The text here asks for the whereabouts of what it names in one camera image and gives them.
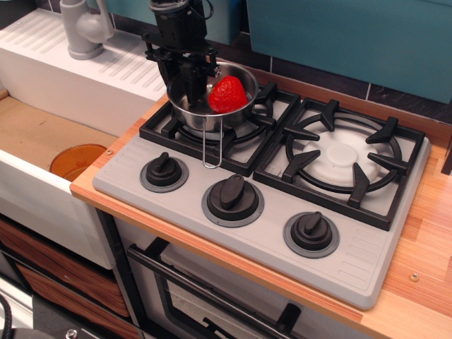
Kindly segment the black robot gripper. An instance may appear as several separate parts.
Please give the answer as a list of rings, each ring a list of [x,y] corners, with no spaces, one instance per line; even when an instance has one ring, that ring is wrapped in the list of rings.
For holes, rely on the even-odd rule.
[[[151,12],[157,30],[142,34],[146,57],[158,64],[165,85],[181,74],[188,103],[194,104],[206,93],[208,76],[220,75],[218,51],[206,41],[206,21],[214,10],[206,14],[202,8],[153,8]]]

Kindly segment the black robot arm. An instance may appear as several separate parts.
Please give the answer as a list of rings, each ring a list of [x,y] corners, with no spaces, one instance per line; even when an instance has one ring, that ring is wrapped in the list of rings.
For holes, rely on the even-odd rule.
[[[151,1],[157,32],[144,32],[146,59],[157,63],[165,85],[181,81],[189,103],[195,103],[206,93],[209,77],[217,77],[217,49],[206,40],[206,21],[214,14],[204,13],[202,1]]]

